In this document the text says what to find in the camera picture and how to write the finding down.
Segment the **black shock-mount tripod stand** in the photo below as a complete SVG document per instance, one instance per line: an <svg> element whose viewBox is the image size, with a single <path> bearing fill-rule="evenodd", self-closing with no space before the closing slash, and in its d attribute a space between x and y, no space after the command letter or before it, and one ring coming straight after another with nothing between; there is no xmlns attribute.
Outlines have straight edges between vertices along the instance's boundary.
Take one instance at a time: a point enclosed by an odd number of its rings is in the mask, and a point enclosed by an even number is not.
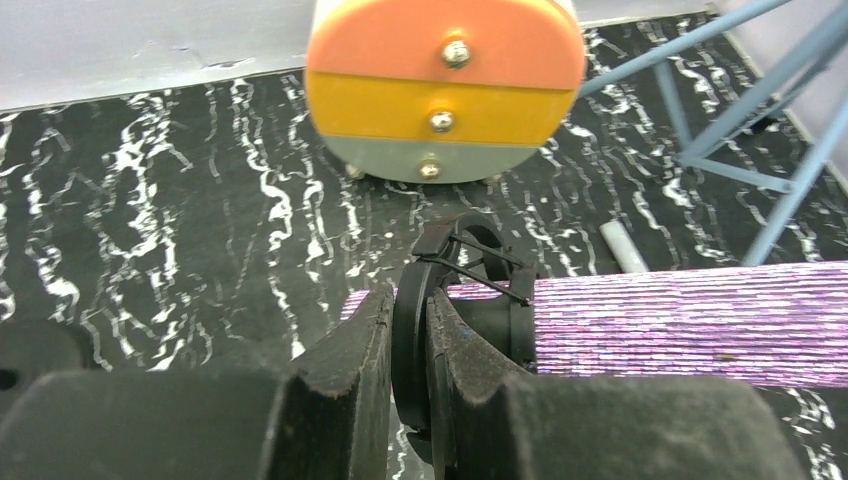
<svg viewBox="0 0 848 480"><path fill-rule="evenodd" d="M427 303L442 292L464 324L499 354L536 373L537 269L515 256L495 224L463 213L429 224L395 294L391 382L408 439L438 479L455 479L447 366L429 352Z"/></svg>

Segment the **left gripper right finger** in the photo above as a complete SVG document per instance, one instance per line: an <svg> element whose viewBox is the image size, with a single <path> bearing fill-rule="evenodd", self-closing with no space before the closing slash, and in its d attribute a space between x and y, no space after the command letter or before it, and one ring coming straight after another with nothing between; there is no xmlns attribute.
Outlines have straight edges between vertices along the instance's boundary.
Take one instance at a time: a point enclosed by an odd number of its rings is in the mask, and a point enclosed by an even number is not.
<svg viewBox="0 0 848 480"><path fill-rule="evenodd" d="M801 479L769 406L718 377L534 375L427 303L440 479Z"/></svg>

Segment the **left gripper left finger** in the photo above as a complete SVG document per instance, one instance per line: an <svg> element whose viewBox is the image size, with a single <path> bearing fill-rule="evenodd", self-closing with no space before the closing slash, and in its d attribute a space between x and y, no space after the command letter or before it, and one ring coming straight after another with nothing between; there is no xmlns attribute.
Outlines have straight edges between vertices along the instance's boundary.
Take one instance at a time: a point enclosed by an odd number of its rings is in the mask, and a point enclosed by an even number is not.
<svg viewBox="0 0 848 480"><path fill-rule="evenodd" d="M5 479L382 479L394 295L278 371L51 373L1 425Z"/></svg>

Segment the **purple glitter microphone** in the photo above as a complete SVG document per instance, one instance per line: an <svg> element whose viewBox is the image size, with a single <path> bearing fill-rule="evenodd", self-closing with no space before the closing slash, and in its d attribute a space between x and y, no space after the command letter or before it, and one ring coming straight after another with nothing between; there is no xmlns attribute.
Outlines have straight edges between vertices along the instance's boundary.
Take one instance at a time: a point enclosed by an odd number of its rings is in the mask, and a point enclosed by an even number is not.
<svg viewBox="0 0 848 480"><path fill-rule="evenodd" d="M536 279L542 375L847 384L847 265L789 263Z"/></svg>

